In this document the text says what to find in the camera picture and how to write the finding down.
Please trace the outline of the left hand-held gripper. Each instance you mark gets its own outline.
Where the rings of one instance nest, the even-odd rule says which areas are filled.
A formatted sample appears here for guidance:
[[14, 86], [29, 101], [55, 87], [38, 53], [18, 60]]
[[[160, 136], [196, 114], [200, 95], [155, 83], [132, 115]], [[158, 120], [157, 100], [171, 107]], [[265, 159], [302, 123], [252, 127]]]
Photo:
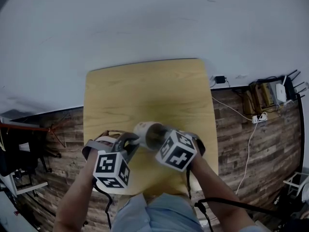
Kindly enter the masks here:
[[93, 176], [107, 189], [126, 189], [129, 183], [128, 163], [140, 147], [140, 137], [131, 132], [106, 131], [89, 140], [82, 149], [85, 159], [92, 150], [98, 152]]

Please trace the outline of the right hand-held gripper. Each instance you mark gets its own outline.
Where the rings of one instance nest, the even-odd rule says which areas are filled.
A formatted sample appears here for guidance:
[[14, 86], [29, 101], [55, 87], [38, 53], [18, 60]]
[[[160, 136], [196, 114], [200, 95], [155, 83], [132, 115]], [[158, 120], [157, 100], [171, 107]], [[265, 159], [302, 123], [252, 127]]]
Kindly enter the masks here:
[[183, 172], [199, 151], [206, 151], [201, 139], [193, 133], [173, 130], [170, 126], [162, 126], [158, 135], [165, 142], [156, 154], [156, 160], [174, 170]]

